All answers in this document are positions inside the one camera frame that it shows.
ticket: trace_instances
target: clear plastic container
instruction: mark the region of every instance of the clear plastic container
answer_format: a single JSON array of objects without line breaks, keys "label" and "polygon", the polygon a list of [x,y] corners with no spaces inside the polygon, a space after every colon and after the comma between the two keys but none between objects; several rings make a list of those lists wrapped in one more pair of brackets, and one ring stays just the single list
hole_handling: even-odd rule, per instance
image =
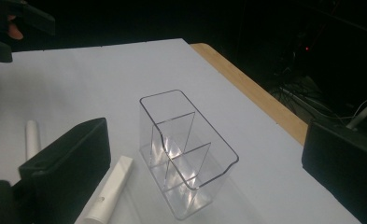
[{"label": "clear plastic container", "polygon": [[140,153],[177,219],[212,203],[238,155],[182,91],[140,99]]}]

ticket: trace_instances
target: white marker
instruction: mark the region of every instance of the white marker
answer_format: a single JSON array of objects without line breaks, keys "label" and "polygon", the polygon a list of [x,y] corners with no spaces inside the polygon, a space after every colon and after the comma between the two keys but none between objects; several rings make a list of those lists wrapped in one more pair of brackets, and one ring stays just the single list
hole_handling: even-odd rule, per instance
[{"label": "white marker", "polygon": [[28,120],[25,127],[26,135],[26,160],[29,161],[40,149],[40,135],[35,120]]},{"label": "white marker", "polygon": [[132,170],[133,159],[121,156],[107,179],[101,193],[96,198],[90,212],[84,217],[86,224],[106,224],[116,206],[117,199],[124,189]]}]

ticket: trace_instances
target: dark background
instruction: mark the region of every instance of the dark background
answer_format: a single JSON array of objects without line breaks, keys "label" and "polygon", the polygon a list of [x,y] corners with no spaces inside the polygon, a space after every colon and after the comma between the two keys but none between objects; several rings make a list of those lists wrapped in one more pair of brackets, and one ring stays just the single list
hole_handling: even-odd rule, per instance
[{"label": "dark background", "polygon": [[341,113],[367,99],[367,0],[29,0],[56,35],[25,26],[13,51],[106,46],[168,38],[206,43],[266,90],[311,77]]}]

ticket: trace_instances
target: container rim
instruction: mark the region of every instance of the container rim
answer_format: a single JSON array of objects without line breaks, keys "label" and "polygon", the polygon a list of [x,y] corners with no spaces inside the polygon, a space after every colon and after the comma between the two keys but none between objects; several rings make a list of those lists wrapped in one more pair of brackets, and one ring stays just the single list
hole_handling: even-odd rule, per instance
[{"label": "container rim", "polygon": [[[177,166],[175,165],[173,159],[168,155],[168,153],[166,152],[166,147],[165,147],[165,143],[163,142],[163,134],[161,132],[161,130],[159,129],[157,123],[155,122],[155,120],[153,119],[153,117],[149,114],[148,110],[146,109],[146,107],[143,104],[143,100],[149,97],[153,97],[153,96],[157,96],[157,95],[162,95],[162,94],[166,94],[166,93],[170,93],[173,91],[179,91],[188,101],[189,103],[194,107],[194,109],[201,115],[201,117],[206,121],[206,123],[215,131],[215,133],[220,137],[220,139],[226,144],[226,146],[233,152],[233,154],[235,155],[235,161],[233,161],[232,163],[230,163],[230,165],[219,175],[216,175],[215,177],[207,180],[206,182],[204,182],[203,184],[193,188],[189,185],[189,183],[187,182],[187,180],[184,178],[183,174],[180,173],[179,169],[177,168]],[[157,94],[152,94],[149,96],[145,96],[140,98],[139,100],[140,104],[142,105],[143,109],[145,110],[145,112],[148,114],[148,117],[151,119],[151,122],[153,123],[153,125],[156,127],[156,129],[158,130],[158,132],[160,133],[161,136],[161,140],[162,140],[162,149],[165,152],[165,154],[168,156],[169,161],[175,166],[177,173],[180,175],[180,178],[183,180],[183,182],[185,183],[185,185],[187,186],[187,188],[191,189],[191,190],[197,190],[202,188],[203,186],[207,185],[208,183],[218,179],[219,177],[225,175],[232,167],[234,164],[239,162],[239,156],[238,154],[235,152],[235,150],[233,150],[233,148],[226,142],[226,140],[224,140],[224,138],[219,134],[219,132],[212,126],[212,124],[206,119],[206,117],[201,113],[201,111],[191,102],[191,100],[186,96],[186,94],[181,91],[181,90],[172,90],[172,91],[164,91],[161,93],[157,93]]]}]

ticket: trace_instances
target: white table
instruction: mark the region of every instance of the white table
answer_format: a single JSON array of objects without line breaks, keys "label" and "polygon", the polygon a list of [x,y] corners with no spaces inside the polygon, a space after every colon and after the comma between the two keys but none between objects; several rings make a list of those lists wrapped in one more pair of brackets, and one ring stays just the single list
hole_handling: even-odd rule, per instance
[{"label": "white table", "polygon": [[[111,165],[134,158],[110,223],[359,223],[302,168],[303,146],[181,39],[13,57],[0,63],[0,179],[19,180],[28,119],[39,122],[45,147],[105,117]],[[216,200],[184,221],[174,219],[138,152],[139,99],[176,89],[240,156]]]}]

